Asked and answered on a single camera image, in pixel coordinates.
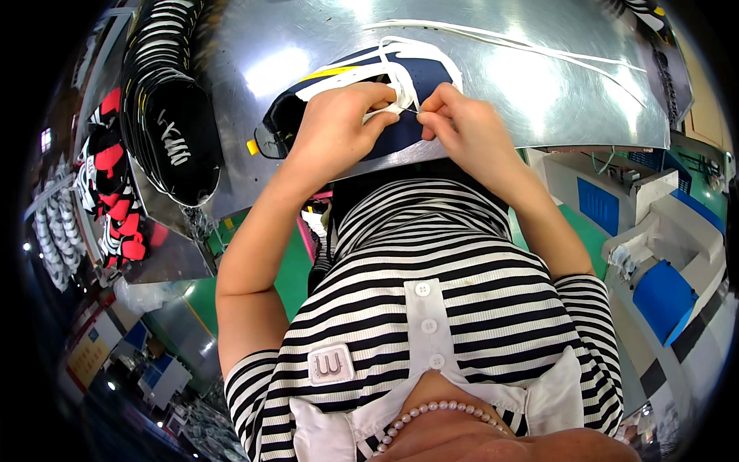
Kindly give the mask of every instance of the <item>metal worktable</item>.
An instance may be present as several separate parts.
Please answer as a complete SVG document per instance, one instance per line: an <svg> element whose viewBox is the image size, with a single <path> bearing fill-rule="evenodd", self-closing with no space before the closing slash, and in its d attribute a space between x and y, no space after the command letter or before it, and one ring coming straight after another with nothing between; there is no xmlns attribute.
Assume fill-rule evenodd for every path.
<svg viewBox="0 0 739 462"><path fill-rule="evenodd" d="M204 208L210 218L253 205L279 165L250 156L245 145L274 98L318 67L375 47L385 35L429 42L445 52L463 73L465 93L498 108L516 147L669 147L667 117L644 72L588 62L625 82L646 107L607 78L558 59L437 30L361 29L388 18L479 27L558 50L650 65L651 48L645 52L642 35L594 1L231 0L217 13L203 53L225 158L219 188ZM438 142L421 141L342 176L444 155Z"/></svg>

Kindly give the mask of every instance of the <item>white machine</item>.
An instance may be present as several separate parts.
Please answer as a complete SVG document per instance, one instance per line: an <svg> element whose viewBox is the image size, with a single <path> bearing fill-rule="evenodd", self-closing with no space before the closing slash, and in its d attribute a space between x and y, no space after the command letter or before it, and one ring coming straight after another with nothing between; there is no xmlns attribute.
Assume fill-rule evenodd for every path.
<svg viewBox="0 0 739 462"><path fill-rule="evenodd" d="M608 175L597 174L592 163L576 152L544 156L549 192L609 237L602 248L607 283L670 345L723 279L724 225L678 188L674 169L656 173L619 157Z"/></svg>

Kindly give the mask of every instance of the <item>striped shirt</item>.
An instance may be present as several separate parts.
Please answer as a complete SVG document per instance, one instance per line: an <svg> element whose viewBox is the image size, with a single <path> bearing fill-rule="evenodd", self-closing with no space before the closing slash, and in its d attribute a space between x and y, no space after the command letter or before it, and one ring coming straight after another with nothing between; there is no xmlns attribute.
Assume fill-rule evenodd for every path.
<svg viewBox="0 0 739 462"><path fill-rule="evenodd" d="M571 346L582 368L585 426L616 432L623 394L605 285L589 275L552 282L541 258L511 242L508 215L490 200L450 180L398 181L361 201L337 235L335 264L281 348L247 356L225 380L252 461L296 460L290 397L325 413L351 412L408 379L403 284L432 278L468 383L526 388ZM338 343L348 346L353 379L312 386L308 353ZM525 415L496 411L516 435L528 434ZM378 437L358 444L358 461L372 455Z"/></svg>

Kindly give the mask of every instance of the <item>woman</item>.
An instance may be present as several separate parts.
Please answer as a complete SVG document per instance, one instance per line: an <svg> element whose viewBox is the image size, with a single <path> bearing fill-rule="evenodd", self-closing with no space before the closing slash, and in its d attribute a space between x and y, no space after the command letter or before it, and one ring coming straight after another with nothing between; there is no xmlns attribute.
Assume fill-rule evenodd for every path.
<svg viewBox="0 0 739 462"><path fill-rule="evenodd" d="M287 322L273 283L295 216L398 120L361 122L394 99L376 83L314 97L223 257L219 357L249 458L637 461L609 438L622 393L606 287L493 107L450 84L418 121L461 169L337 182L333 266ZM511 243L508 206L533 253Z"/></svg>

